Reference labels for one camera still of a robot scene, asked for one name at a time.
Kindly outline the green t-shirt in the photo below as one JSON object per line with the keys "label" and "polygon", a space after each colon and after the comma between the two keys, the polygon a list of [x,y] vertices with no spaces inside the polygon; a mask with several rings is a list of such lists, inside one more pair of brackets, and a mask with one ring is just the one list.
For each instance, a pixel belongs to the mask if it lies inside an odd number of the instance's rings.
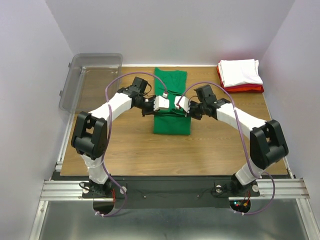
{"label": "green t-shirt", "polygon": [[175,97],[181,96],[186,90],[187,72],[182,70],[161,70],[156,67],[154,75],[154,93],[162,95],[163,85],[158,81],[161,79],[166,85],[169,99],[169,109],[160,110],[154,116],[153,133],[158,135],[185,135],[191,134],[191,118],[185,116],[184,112],[175,107]]}

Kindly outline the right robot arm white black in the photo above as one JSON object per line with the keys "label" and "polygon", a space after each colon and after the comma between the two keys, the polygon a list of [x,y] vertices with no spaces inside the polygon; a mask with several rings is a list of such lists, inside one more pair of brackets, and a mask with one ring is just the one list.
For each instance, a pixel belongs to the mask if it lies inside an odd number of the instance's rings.
{"label": "right robot arm white black", "polygon": [[268,167],[288,155],[289,148],[282,127],[274,119],[266,121],[238,109],[231,97],[218,99],[208,83],[196,88],[195,92],[198,102],[184,95],[177,96],[175,107],[197,120],[206,115],[224,122],[238,130],[241,140],[249,139],[249,148],[242,144],[246,163],[232,175],[230,182],[231,192],[242,195]]}

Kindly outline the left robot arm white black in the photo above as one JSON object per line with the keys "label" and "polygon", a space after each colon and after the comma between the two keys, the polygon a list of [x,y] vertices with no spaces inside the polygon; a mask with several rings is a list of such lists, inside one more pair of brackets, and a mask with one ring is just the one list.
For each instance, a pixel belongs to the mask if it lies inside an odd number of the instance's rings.
{"label": "left robot arm white black", "polygon": [[111,138],[112,123],[122,113],[133,107],[141,109],[142,115],[153,115],[160,110],[162,97],[146,97],[149,83],[135,77],[132,84],[120,88],[106,103],[90,112],[78,114],[71,138],[71,146],[82,157],[89,174],[89,184],[81,188],[100,197],[112,191],[110,177],[104,170],[104,154]]}

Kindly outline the white folded t-shirt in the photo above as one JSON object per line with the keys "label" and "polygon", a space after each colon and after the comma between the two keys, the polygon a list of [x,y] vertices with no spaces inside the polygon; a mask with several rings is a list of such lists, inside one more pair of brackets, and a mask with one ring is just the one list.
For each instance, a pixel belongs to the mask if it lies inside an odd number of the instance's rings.
{"label": "white folded t-shirt", "polygon": [[221,60],[218,70],[225,88],[240,85],[263,85],[259,76],[259,61],[255,59]]}

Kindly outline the clear plastic storage bin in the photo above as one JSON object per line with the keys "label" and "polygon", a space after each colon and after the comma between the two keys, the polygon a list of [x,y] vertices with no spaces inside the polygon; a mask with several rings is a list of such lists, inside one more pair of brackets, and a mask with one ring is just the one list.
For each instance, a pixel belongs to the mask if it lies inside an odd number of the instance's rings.
{"label": "clear plastic storage bin", "polygon": [[106,102],[105,89],[122,74],[120,53],[79,53],[69,63],[60,92],[59,108],[73,113],[90,112]]}

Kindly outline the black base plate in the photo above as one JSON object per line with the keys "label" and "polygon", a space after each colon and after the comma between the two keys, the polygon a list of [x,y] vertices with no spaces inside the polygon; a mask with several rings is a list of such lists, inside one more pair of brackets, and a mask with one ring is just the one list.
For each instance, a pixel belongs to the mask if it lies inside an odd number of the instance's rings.
{"label": "black base plate", "polygon": [[93,199],[95,210],[229,208],[247,210],[250,199],[260,196],[257,182],[247,186],[233,176],[115,176],[98,185],[81,182],[82,198]]}

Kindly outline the aluminium rail frame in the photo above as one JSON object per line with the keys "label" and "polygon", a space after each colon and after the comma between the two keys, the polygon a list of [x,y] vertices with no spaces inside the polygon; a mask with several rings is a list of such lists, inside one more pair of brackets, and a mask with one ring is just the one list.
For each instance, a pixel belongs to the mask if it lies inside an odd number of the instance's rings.
{"label": "aluminium rail frame", "polygon": [[[236,129],[212,117],[192,120],[191,134],[153,133],[154,118],[140,109],[112,123],[105,165],[115,176],[232,176],[246,162]],[[63,142],[62,171],[44,182],[32,240],[309,240],[314,228],[306,211],[309,193],[302,179],[263,177],[251,210],[229,208],[94,209],[84,199],[84,162]]]}

